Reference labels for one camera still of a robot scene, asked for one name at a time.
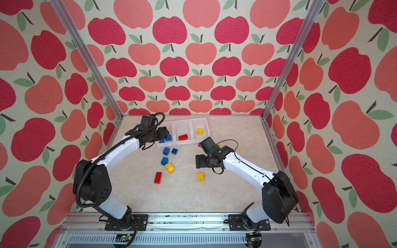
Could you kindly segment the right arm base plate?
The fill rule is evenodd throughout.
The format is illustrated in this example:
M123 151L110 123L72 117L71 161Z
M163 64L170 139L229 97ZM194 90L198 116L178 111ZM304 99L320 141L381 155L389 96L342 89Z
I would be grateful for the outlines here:
M230 231L270 231L270 222L268 219L262 220L258 223L251 221L246 215L231 214L223 221L224 224L229 225Z

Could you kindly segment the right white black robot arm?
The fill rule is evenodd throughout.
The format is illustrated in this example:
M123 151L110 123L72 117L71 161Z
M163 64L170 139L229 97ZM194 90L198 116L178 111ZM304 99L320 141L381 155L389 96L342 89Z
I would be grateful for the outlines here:
M224 146L195 156L196 168L215 168L234 172L252 184L261 194L261 203L252 203L242 212L241 222L246 229L255 229L262 221L278 224L289 222L288 215L299 203L298 196L286 173L262 169Z

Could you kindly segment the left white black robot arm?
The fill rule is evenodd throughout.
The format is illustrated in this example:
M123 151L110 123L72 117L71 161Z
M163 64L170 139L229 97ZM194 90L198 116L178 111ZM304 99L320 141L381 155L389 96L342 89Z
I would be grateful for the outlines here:
M132 152L143 149L147 143L165 140L169 135L166 127L136 127L103 154L91 160L78 162L73 185L77 206L92 207L119 223L133 223L134 217L130 207L112 193L110 173Z

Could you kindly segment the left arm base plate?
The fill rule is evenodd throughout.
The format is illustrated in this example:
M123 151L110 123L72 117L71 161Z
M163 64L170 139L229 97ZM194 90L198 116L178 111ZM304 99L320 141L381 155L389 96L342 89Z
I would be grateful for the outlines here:
M104 230L106 231L145 231L148 224L148 215L127 214L126 218L116 219L108 217Z

